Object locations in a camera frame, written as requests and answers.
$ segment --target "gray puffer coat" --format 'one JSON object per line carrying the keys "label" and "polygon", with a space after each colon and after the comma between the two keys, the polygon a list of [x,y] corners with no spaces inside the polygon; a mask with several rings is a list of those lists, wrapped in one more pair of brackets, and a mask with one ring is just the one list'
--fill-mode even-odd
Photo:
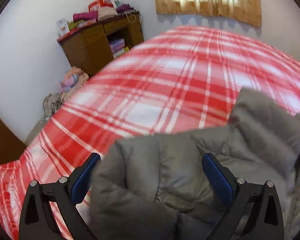
{"label": "gray puffer coat", "polygon": [[[202,171],[209,152],[235,177],[273,181],[285,237],[297,234],[300,115],[248,89],[241,90],[226,127],[117,141],[93,172],[93,233],[99,240],[205,239],[226,210]],[[234,238],[246,221],[247,215]]]}

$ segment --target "metal screw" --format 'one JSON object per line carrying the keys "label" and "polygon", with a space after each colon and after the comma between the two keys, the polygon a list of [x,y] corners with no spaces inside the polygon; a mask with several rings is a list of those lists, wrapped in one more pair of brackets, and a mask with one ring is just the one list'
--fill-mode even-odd
{"label": "metal screw", "polygon": [[68,180],[67,177],[61,177],[61,178],[59,179],[59,182],[60,182],[60,183],[66,183],[67,180]]}
{"label": "metal screw", "polygon": [[37,181],[36,180],[33,180],[30,182],[30,186],[31,187],[34,187],[35,185],[37,185]]}
{"label": "metal screw", "polygon": [[272,181],[267,181],[267,185],[269,186],[269,187],[273,187],[274,186],[274,184],[273,184],[273,182]]}
{"label": "metal screw", "polygon": [[244,178],[238,177],[238,178],[237,178],[237,182],[238,182],[239,184],[244,184],[246,181],[245,181]]}

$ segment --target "pink folded clothing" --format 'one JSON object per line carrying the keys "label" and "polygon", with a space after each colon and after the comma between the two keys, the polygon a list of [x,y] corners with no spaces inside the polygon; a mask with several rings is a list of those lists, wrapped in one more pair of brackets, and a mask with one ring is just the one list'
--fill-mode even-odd
{"label": "pink folded clothing", "polygon": [[75,13],[73,15],[73,21],[77,22],[80,20],[90,20],[90,19],[97,19],[98,20],[98,11],[92,12],[83,12],[83,13]]}

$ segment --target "purple folded sweater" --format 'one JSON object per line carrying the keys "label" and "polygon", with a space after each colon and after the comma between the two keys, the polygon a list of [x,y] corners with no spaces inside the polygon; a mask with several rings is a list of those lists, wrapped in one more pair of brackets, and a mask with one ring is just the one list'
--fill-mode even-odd
{"label": "purple folded sweater", "polygon": [[77,22],[80,20],[90,20],[90,19],[97,19],[98,20],[98,11],[92,11],[92,12],[84,12],[84,13],[75,13],[73,15],[73,21]]}
{"label": "purple folded sweater", "polygon": [[117,13],[122,13],[128,10],[133,10],[134,8],[131,7],[129,4],[123,4],[117,8]]}

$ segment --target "wooden door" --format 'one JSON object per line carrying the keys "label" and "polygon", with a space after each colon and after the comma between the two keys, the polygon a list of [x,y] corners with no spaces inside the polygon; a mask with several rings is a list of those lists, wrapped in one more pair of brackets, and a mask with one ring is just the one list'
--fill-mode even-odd
{"label": "wooden door", "polygon": [[0,164],[19,159],[25,149],[26,145],[0,119]]}
{"label": "wooden door", "polygon": [[95,74],[93,64],[88,56],[87,43],[82,33],[78,33],[62,44],[71,67],[81,68],[89,76]]}
{"label": "wooden door", "polygon": [[113,55],[107,37],[100,37],[95,40],[87,47],[87,52],[93,63],[93,74],[100,71],[113,60]]}
{"label": "wooden door", "polygon": [[141,30],[141,24],[138,14],[129,15],[130,31],[133,40],[133,46],[136,46],[144,41]]}

